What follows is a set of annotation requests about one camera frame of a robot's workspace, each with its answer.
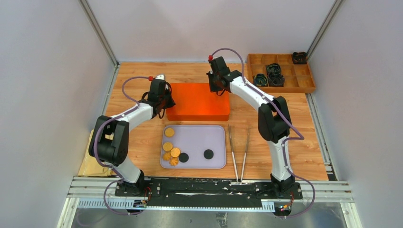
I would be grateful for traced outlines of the orange box lid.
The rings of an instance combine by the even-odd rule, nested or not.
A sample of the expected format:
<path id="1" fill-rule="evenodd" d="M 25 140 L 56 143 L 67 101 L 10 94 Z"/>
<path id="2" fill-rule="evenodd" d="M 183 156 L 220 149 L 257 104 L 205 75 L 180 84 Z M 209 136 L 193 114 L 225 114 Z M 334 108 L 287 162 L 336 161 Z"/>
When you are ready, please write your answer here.
<path id="1" fill-rule="evenodd" d="M 172 114 L 230 114 L 230 96 L 210 92 L 208 83 L 172 83 L 176 105 L 166 110 Z"/>

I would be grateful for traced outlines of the metal tongs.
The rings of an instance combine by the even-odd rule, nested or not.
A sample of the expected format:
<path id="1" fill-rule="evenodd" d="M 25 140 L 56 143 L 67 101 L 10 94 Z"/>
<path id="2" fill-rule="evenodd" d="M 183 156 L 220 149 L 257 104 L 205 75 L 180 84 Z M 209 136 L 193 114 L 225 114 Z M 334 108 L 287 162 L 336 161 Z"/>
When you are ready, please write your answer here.
<path id="1" fill-rule="evenodd" d="M 235 147 L 235 138 L 233 134 L 233 129 L 231 125 L 227 126 L 228 128 L 228 139 L 230 144 L 230 152 L 231 152 L 231 160 L 233 164 L 233 169 L 235 173 L 235 180 L 238 184 L 242 184 L 245 179 L 245 167 L 246 167 L 246 159 L 248 155 L 249 142 L 250 142 L 250 127 L 246 129 L 245 143 L 243 146 L 243 153 L 241 150 L 237 150 Z"/>

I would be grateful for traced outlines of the orange cookie box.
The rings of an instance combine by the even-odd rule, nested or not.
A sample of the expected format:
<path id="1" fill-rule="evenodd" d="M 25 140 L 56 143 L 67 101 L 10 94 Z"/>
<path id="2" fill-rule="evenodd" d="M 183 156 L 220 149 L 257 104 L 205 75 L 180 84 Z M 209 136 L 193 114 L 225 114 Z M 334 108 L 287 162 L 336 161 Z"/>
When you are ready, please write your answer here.
<path id="1" fill-rule="evenodd" d="M 229 114 L 172 114 L 168 113 L 169 121 L 228 121 Z"/>

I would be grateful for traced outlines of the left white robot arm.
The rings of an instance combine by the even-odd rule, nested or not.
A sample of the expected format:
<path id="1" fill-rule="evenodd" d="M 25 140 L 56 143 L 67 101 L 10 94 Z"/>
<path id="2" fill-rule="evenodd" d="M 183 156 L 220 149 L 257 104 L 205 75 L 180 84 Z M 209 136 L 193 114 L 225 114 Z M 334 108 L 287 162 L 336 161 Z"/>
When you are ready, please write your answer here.
<path id="1" fill-rule="evenodd" d="M 144 172 L 128 157 L 129 133 L 143 122 L 162 118 L 165 110 L 175 106 L 172 87 L 163 74 L 147 78 L 149 91 L 145 92 L 134 106 L 114 116 L 102 115 L 96 120 L 88 154 L 98 164 L 110 168 L 120 177 L 123 186 L 134 196 L 146 190 Z"/>

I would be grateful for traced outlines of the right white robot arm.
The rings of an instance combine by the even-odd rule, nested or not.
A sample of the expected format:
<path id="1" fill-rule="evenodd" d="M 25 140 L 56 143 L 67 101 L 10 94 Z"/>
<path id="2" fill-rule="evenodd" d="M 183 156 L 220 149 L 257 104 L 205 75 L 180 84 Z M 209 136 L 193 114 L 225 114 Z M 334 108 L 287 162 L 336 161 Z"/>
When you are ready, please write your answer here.
<path id="1" fill-rule="evenodd" d="M 209 56 L 208 62 L 211 67 L 207 73 L 210 90 L 233 93 L 257 111 L 258 131 L 269 145 L 272 160 L 271 191 L 275 197 L 284 198 L 295 183 L 288 154 L 291 119 L 285 98 L 264 93 L 240 71 L 231 71 L 223 57 Z"/>

